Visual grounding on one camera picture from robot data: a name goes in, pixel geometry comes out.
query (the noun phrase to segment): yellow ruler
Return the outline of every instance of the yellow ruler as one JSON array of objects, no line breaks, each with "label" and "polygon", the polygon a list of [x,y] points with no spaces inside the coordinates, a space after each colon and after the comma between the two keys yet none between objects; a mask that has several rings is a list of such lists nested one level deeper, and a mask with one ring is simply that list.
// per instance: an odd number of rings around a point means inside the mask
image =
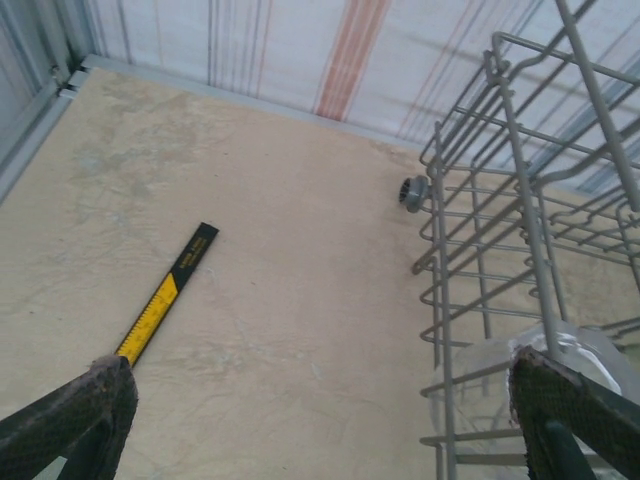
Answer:
[{"label": "yellow ruler", "polygon": [[156,289],[151,300],[138,315],[137,320],[116,350],[116,355],[127,357],[132,367],[149,345],[153,334],[156,333],[162,320],[167,316],[217,234],[217,228],[206,223],[200,224],[176,263],[173,264],[169,273]]}]

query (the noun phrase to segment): striped wall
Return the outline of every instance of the striped wall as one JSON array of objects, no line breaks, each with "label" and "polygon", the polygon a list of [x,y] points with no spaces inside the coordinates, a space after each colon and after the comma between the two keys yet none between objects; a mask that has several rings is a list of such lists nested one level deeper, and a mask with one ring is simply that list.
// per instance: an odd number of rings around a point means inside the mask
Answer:
[{"label": "striped wall", "polygon": [[[560,27],[553,0],[56,1],[86,17],[98,54],[416,143],[427,140],[433,122],[451,107],[492,32],[546,43]],[[575,10],[581,2],[568,3]],[[0,129],[37,90],[22,66],[15,67],[22,60],[1,17],[0,92],[14,94],[1,97]],[[592,60],[638,76],[639,24],[640,1],[597,2],[580,24]],[[530,54],[507,47],[513,62]],[[519,95],[535,88],[548,73],[544,68],[514,85]],[[619,85],[599,80],[616,95]],[[640,100],[630,102],[616,121],[638,114]],[[579,74],[568,69],[522,120],[570,136],[589,115]],[[594,132],[586,141],[600,139]],[[640,155],[640,147],[628,150]],[[525,153],[534,162],[549,154],[535,142],[527,142]],[[494,163],[511,161],[504,153]],[[573,186],[593,192],[610,175],[597,166]]]}]

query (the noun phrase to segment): marble-patterned surface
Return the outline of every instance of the marble-patterned surface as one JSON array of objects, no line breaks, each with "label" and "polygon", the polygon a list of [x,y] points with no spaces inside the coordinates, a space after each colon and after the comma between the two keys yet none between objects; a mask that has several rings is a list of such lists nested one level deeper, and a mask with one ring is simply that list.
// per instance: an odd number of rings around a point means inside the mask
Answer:
[{"label": "marble-patterned surface", "polygon": [[[205,221],[221,233],[136,366],[118,478],[433,476],[431,276],[409,271],[427,217],[396,202],[418,171],[416,152],[94,70],[0,208],[0,417],[113,351]],[[523,258],[487,260],[514,275]],[[558,264],[573,322],[640,308],[628,268]],[[491,306],[535,311],[528,288]],[[459,279],[452,301],[478,293]],[[494,335],[532,322],[495,316]]]}]

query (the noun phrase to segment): dishwasher rack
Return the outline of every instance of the dishwasher rack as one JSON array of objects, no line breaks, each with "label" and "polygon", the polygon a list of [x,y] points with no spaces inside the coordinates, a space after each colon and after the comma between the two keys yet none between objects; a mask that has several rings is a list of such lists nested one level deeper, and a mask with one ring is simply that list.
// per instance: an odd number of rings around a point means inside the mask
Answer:
[{"label": "dishwasher rack", "polygon": [[[634,108],[625,108],[640,78],[587,58],[577,23],[594,1],[585,1],[572,13],[565,0],[556,0],[562,27],[546,45],[494,33],[483,65],[446,117],[435,124],[420,155],[426,176],[407,179],[400,188],[399,201],[409,212],[429,215],[419,234],[431,245],[412,272],[429,272],[432,282],[420,300],[432,307],[433,324],[420,336],[433,344],[434,363],[441,365],[443,380],[421,394],[443,392],[445,433],[422,438],[421,443],[435,447],[439,480],[455,479],[457,464],[514,464],[508,455],[458,455],[459,442],[521,436],[517,428],[454,431],[454,386],[504,371],[510,363],[455,377],[454,349],[471,343],[453,338],[452,322],[472,312],[480,315],[489,339],[497,316],[538,320],[548,355],[559,359],[558,325],[570,321],[555,257],[559,249],[628,266],[640,294],[640,216],[634,213],[640,209],[640,165],[629,161],[630,152],[640,146],[640,117]],[[568,51],[558,50],[563,44]],[[521,54],[517,63],[505,59],[509,49]],[[536,105],[548,105],[557,95],[561,75],[569,71],[575,72],[577,88],[590,102],[578,128],[561,135],[545,132],[544,122],[538,122],[542,128],[527,128],[525,122],[539,117]],[[605,91],[607,81],[616,85],[614,94]],[[595,147],[590,146],[594,139]],[[486,176],[500,180],[486,188]],[[565,189],[575,188],[579,180],[589,178],[601,184],[586,199],[566,201],[546,188],[558,182]],[[456,199],[463,198],[467,210],[453,208]],[[496,252],[520,254],[522,270],[515,275],[492,273],[490,257]],[[474,279],[479,296],[455,303],[453,282],[461,278]],[[514,288],[526,288],[537,311],[490,306]],[[614,320],[619,321],[601,327],[612,339],[640,329],[640,318]]]}]

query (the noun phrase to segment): gray stripe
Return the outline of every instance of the gray stripe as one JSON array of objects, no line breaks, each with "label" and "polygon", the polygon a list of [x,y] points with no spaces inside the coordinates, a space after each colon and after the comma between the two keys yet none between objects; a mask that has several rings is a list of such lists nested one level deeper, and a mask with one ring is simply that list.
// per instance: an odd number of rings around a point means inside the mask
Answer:
[{"label": "gray stripe", "polygon": [[91,37],[92,47],[90,51],[97,53],[98,55],[103,55],[101,51],[102,48],[100,46],[100,37],[98,35],[98,29],[96,28],[95,21],[93,19],[93,12],[91,11],[91,2],[86,0],[85,2],[81,2],[82,8],[85,12],[87,18],[87,28],[89,31],[89,36]]},{"label": "gray stripe", "polygon": [[216,31],[214,37],[213,46],[213,83],[212,85],[219,85],[218,81],[218,32],[220,32],[220,0],[216,0]]},{"label": "gray stripe", "polygon": [[0,18],[10,41],[9,48],[20,65],[31,94],[35,95],[46,83],[51,63],[38,40],[35,24],[27,15],[21,2],[0,0]]},{"label": "gray stripe", "polygon": [[24,105],[24,97],[32,98],[37,91],[35,79],[31,78],[31,72],[24,65],[23,58],[16,48],[15,39],[12,38],[11,32],[7,29],[1,16],[0,32],[2,33],[1,38],[6,41],[6,43],[0,44],[0,69],[11,89],[11,92],[3,92],[2,98],[8,98],[9,102],[7,103],[12,101],[14,104]]},{"label": "gray stripe", "polygon": [[[625,148],[625,153],[630,162],[640,160],[640,138],[634,140]],[[602,193],[607,186],[613,181],[617,183],[618,174],[612,164],[602,166],[597,172],[593,173],[581,185],[578,186],[579,192],[590,195]]]},{"label": "gray stripe", "polygon": [[249,36],[251,35],[251,18],[247,15],[247,26],[244,29],[244,41],[242,42],[242,61],[240,62],[240,89],[238,90],[243,95],[249,94],[249,88],[244,88],[244,81],[247,78],[245,76],[247,68],[247,49],[249,46]]},{"label": "gray stripe", "polygon": [[[531,19],[538,12],[538,9],[540,8],[541,5],[542,5],[542,0],[530,0],[529,5],[525,9],[525,11],[522,13],[520,18],[516,20],[516,23],[513,25],[511,30],[509,30],[509,33],[516,36],[520,35],[522,31],[527,27],[527,25],[529,25],[529,23],[531,22]],[[502,55],[506,56],[507,52],[511,49],[512,46],[513,46],[512,43],[508,43],[507,46],[504,48]],[[471,99],[470,103],[473,102],[476,96],[484,88],[484,85],[485,85],[484,82],[481,82],[475,87],[475,89],[473,90],[473,93],[469,96],[469,98]]]},{"label": "gray stripe", "polygon": [[[233,29],[235,30],[236,27],[236,14],[238,13],[238,7],[237,7],[238,3],[237,2],[232,2],[231,3],[231,12],[232,12],[232,17],[233,17]],[[230,90],[232,92],[236,91],[236,60],[238,58],[238,56],[236,55],[236,47],[238,46],[238,42],[235,41],[235,35],[232,35],[231,38],[234,38],[233,40],[233,61],[231,63],[231,88]]]},{"label": "gray stripe", "polygon": [[[258,0],[258,8],[256,11],[255,28],[253,30],[253,47],[251,48],[251,65],[249,67],[249,81],[247,83],[247,95],[251,95],[251,84],[253,83],[253,72],[256,64],[256,47],[258,45],[258,30],[260,30],[260,12],[262,11],[262,0]],[[252,96],[256,96],[258,89],[256,88]]]},{"label": "gray stripe", "polygon": [[69,33],[65,31],[60,9],[51,0],[38,0],[34,5],[36,28],[41,33],[45,51],[53,65],[58,67],[58,80],[66,82],[71,77],[71,51]]},{"label": "gray stripe", "polygon": [[409,128],[407,128],[406,130],[407,133],[404,135],[406,139],[413,139],[415,141],[420,141],[422,139],[423,135],[421,135],[421,131],[424,129],[426,122],[431,118],[431,116],[429,115],[429,111],[431,110],[434,102],[431,102],[431,105],[428,105],[428,106],[427,106],[427,103],[429,103],[429,100],[431,100],[433,93],[435,89],[438,87],[438,85],[440,85],[440,82],[445,80],[445,78],[446,80],[449,80],[449,76],[446,75],[447,71],[449,70],[449,67],[451,66],[452,62],[458,59],[458,51],[460,50],[460,47],[462,46],[464,39],[467,37],[467,35],[471,31],[471,27],[473,27],[473,25],[478,20],[478,16],[480,15],[480,12],[483,11],[483,7],[484,7],[484,4],[482,3],[478,5],[478,8],[476,8],[476,11],[471,16],[469,23],[466,25],[464,32],[462,33],[462,35],[456,42],[455,46],[453,47],[451,54],[448,55],[449,58],[447,58],[447,61],[445,62],[440,73],[438,74],[438,77],[436,78],[433,86],[429,88],[429,91],[427,92],[427,96],[422,101],[422,104],[420,105],[420,107],[418,107],[417,114],[415,115],[415,117],[413,117],[413,120],[411,121]]},{"label": "gray stripe", "polygon": [[[628,67],[624,73],[627,75],[638,76],[640,75],[640,56],[636,55],[635,61]],[[607,105],[613,103],[617,98],[623,94],[630,85],[621,80],[613,80],[609,82],[609,85],[602,90],[602,97]],[[575,119],[566,127],[564,127],[558,134],[558,138],[561,140],[569,140],[578,132],[583,130],[587,125],[596,120],[596,112],[593,106],[588,103],[582,107]],[[553,161],[554,156],[562,150],[559,145],[550,145],[537,152],[537,154],[531,160],[531,166],[528,168],[527,173],[529,176],[537,175],[544,170],[550,162]]]},{"label": "gray stripe", "polygon": [[129,44],[129,32],[127,30],[127,21],[124,16],[124,4],[122,2],[123,0],[118,0],[118,15],[120,16],[120,25],[122,27],[122,42],[124,43],[127,62],[133,65],[133,59],[131,58],[131,45]]},{"label": "gray stripe", "polygon": [[160,59],[160,66],[164,68],[164,56],[162,55],[162,30],[160,29],[160,7],[158,2],[154,2],[153,9],[155,10],[155,22],[156,22],[156,39],[158,42],[158,58]]},{"label": "gray stripe", "polygon": [[230,30],[230,26],[231,26],[231,8],[230,8],[231,3],[229,2],[229,0],[225,0],[224,2],[224,56],[223,56],[223,63],[222,63],[222,86],[223,88],[227,88],[229,89],[229,85],[226,85],[227,83],[227,67],[229,66],[229,51],[231,50],[229,48],[229,39],[231,37],[231,30]]},{"label": "gray stripe", "polygon": [[91,31],[91,20],[85,0],[59,0],[56,2],[69,36],[70,48],[79,60],[96,51],[94,34]]},{"label": "gray stripe", "polygon": [[[601,63],[602,61],[604,61],[604,59],[607,58],[607,56],[609,55],[609,53],[611,53],[618,45],[618,43],[637,25],[638,21],[640,20],[640,16],[636,17],[635,20],[633,22],[631,22],[631,24],[623,31],[620,33],[620,35],[618,35],[618,37],[611,43],[611,45],[609,45],[604,52],[602,52],[602,54],[596,59],[596,63]],[[537,125],[534,127],[535,130],[538,130],[539,128],[542,127],[542,125],[544,125],[546,122],[549,121],[549,119],[553,116],[554,113],[558,112],[562,106],[572,97],[575,95],[576,91],[578,90],[578,88],[582,85],[582,79],[578,80],[562,97],[562,99],[560,99],[558,102],[555,102],[553,104],[553,106],[551,107],[551,109],[544,115],[544,117],[542,117],[542,119],[537,123]],[[577,116],[579,115],[579,113],[581,112],[581,109],[578,109],[578,111],[576,111],[572,116],[570,116],[569,118],[567,118],[567,120],[556,130],[556,132],[554,133],[554,136],[558,136],[560,135],[562,131],[564,131],[566,128],[569,128],[570,124],[572,121],[575,121],[575,119],[577,118]],[[531,137],[525,138],[522,141],[522,146],[526,145],[527,143],[529,143],[529,141],[531,140]],[[513,160],[513,156],[510,156],[509,158],[507,158],[501,165],[501,167],[506,166],[508,163],[510,163]]]},{"label": "gray stripe", "polygon": [[213,0],[209,0],[209,19],[208,19],[208,28],[207,28],[207,32],[208,32],[208,37],[207,37],[207,85],[211,85],[211,47],[212,47],[212,40],[211,40],[211,24],[213,22]]},{"label": "gray stripe", "polygon": [[94,39],[97,40],[96,45],[98,46],[98,53],[105,57],[110,57],[109,55],[109,46],[107,45],[107,37],[104,33],[104,28],[102,27],[101,15],[100,15],[100,7],[96,2],[91,2],[87,0],[87,6],[89,7],[90,20],[91,25],[93,26],[94,35],[97,33],[97,36],[94,36]]}]

